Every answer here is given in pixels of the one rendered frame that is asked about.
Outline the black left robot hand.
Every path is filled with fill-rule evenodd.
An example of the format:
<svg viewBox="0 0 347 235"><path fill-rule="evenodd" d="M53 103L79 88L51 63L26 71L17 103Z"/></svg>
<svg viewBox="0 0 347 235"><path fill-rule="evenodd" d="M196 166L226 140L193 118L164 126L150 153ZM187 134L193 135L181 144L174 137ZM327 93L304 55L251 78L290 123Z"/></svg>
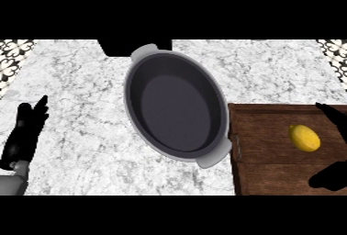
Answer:
<svg viewBox="0 0 347 235"><path fill-rule="evenodd" d="M17 161L32 161L41 129L48 118L47 110L47 95L41 97L34 106L28 103L19 104L14 128L8 134L0 157L3 170L11 171Z"/></svg>

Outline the black appliance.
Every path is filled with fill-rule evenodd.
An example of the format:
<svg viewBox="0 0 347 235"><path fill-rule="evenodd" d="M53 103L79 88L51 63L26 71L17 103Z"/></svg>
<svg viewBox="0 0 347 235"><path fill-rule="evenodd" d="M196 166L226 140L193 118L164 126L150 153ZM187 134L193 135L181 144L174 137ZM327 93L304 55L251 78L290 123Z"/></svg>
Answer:
<svg viewBox="0 0 347 235"><path fill-rule="evenodd" d="M131 52L146 44L155 44L161 50L172 49L169 39L99 39L107 57L128 57Z"/></svg>

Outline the yellow lemon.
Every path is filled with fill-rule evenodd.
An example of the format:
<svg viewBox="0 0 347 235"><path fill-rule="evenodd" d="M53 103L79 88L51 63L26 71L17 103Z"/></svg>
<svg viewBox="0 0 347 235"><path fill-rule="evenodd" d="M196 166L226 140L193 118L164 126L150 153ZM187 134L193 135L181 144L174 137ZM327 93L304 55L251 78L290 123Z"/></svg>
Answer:
<svg viewBox="0 0 347 235"><path fill-rule="evenodd" d="M289 126L289 140L293 147L304 152L313 152L320 148L322 142L319 135L304 125Z"/></svg>

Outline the brown wooden tray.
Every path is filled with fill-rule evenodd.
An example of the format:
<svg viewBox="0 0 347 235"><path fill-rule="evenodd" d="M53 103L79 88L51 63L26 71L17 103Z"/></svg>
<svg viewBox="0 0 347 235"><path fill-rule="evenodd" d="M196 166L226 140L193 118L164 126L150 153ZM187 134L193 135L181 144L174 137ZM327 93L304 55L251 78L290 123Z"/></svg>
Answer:
<svg viewBox="0 0 347 235"><path fill-rule="evenodd" d="M310 177L335 162L347 161L347 143L323 112L313 105L230 104L228 139L234 192L239 196L330 195L338 191L313 188ZM304 125L322 145L299 151L289 141L289 126Z"/></svg>

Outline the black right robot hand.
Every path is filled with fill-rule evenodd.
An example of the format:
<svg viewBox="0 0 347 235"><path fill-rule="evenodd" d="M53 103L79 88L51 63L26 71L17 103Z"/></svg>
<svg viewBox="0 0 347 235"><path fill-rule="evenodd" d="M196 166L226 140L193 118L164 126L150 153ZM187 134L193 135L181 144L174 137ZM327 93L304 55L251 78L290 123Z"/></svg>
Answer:
<svg viewBox="0 0 347 235"><path fill-rule="evenodd" d="M347 143L347 115L327 104L316 103L316 108L323 112L335 125L338 134ZM311 188L324 188L329 191L338 191L347 187L347 160L333 162L310 177L307 182Z"/></svg>

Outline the grey oval pot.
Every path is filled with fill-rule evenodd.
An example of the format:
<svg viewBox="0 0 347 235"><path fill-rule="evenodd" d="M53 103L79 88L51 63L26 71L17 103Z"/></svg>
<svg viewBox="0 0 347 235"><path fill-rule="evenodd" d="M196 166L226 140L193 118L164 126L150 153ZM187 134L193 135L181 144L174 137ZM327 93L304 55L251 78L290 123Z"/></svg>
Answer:
<svg viewBox="0 0 347 235"><path fill-rule="evenodd" d="M131 53L124 105L133 127L156 152L212 167L231 150L221 89L184 54L147 44Z"/></svg>

